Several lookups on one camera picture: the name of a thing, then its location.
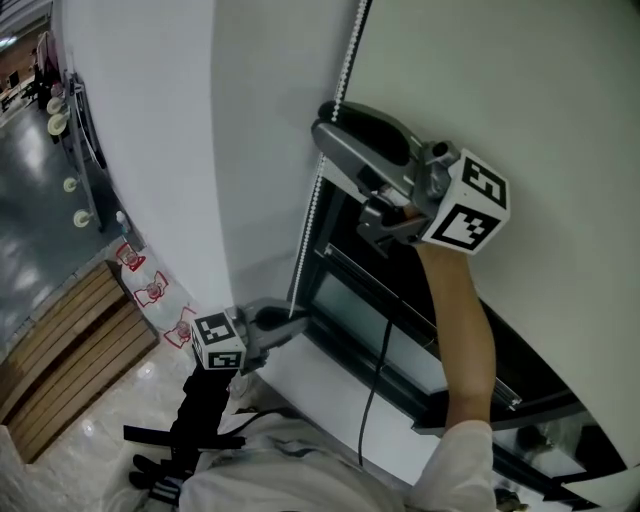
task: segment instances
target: person's arm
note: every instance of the person's arm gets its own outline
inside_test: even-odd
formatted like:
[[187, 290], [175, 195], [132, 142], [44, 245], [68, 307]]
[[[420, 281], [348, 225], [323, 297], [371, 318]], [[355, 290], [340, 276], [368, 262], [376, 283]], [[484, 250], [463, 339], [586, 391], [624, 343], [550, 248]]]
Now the person's arm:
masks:
[[489, 423], [496, 380], [495, 346], [471, 280], [467, 256], [426, 243], [417, 251], [431, 289], [449, 388], [446, 428], [467, 420]]

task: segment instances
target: wooden plank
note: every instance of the wooden plank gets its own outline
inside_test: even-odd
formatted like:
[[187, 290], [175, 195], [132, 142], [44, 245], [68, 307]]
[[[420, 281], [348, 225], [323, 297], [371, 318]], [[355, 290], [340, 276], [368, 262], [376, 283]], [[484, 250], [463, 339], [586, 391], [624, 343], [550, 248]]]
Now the wooden plank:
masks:
[[124, 335], [131, 327], [133, 327], [142, 318], [141, 313], [137, 310], [132, 302], [125, 304], [114, 316], [107, 320], [100, 328], [93, 333], [86, 341], [75, 350], [68, 359], [66, 359], [55, 371], [47, 377], [47, 379], [38, 387], [36, 392], [25, 402], [20, 408], [18, 414], [8, 423], [7, 428], [11, 433], [11, 437], [19, 439], [23, 431], [27, 428], [29, 422], [33, 422], [33, 417], [29, 417], [29, 421], [25, 422], [25, 418], [34, 407], [40, 404], [48, 404], [53, 402], [54, 396], [52, 390], [56, 384], [66, 375], [71, 375], [82, 357], [87, 354], [96, 344], [102, 343], [103, 338], [110, 337], [114, 341]]
[[93, 402], [118, 376], [130, 368], [147, 353], [158, 340], [151, 331], [146, 331], [130, 343], [111, 362], [104, 366], [82, 390], [70, 400], [58, 414], [47, 423], [37, 436], [20, 453], [27, 463], [33, 462], [52, 442], [56, 435], [76, 419], [87, 405]]
[[20, 362], [29, 356], [42, 342], [44, 337], [51, 332], [65, 318], [64, 311], [69, 313], [72, 308], [64, 310], [75, 297], [92, 283], [103, 284], [106, 278], [111, 275], [106, 264], [98, 265], [86, 277], [78, 281], [69, 291], [56, 302], [51, 309], [38, 321], [37, 325], [25, 336], [11, 351], [7, 358], [0, 365], [0, 402], [2, 402], [2, 392], [11, 387], [12, 375], [19, 370]]
[[[25, 363], [24, 367], [29, 367], [29, 370], [23, 370], [25, 371], [24, 376], [16, 383], [15, 387], [10, 390], [9, 396], [2, 404], [2, 407], [0, 407], [0, 422], [4, 424], [6, 421], [11, 420], [9, 415], [12, 413], [14, 406], [55, 358], [58, 357], [82, 331], [104, 313], [107, 308], [124, 297], [124, 291], [115, 281], [105, 283], [99, 290], [100, 293], [105, 291], [107, 292], [106, 295], [97, 303], [94, 304], [94, 301], [100, 296], [99, 293], [94, 294], [91, 299], [87, 300], [86, 304], [83, 304], [60, 324], [59, 328], [52, 333], [52, 336], [42, 343], [38, 353], [33, 354], [33, 364], [27, 365]], [[88, 311], [86, 311], [87, 305], [89, 307], [92, 306]]]
[[107, 366], [122, 350], [133, 343], [144, 332], [148, 330], [147, 325], [139, 319], [138, 322], [126, 333], [121, 335], [107, 336], [95, 345], [82, 359], [58, 382], [50, 394], [51, 400], [41, 402], [31, 414], [27, 416], [25, 428], [19, 435], [12, 436], [13, 442], [18, 451], [24, 449], [37, 436], [49, 421], [64, 408], [84, 386], [91, 382], [102, 368]]

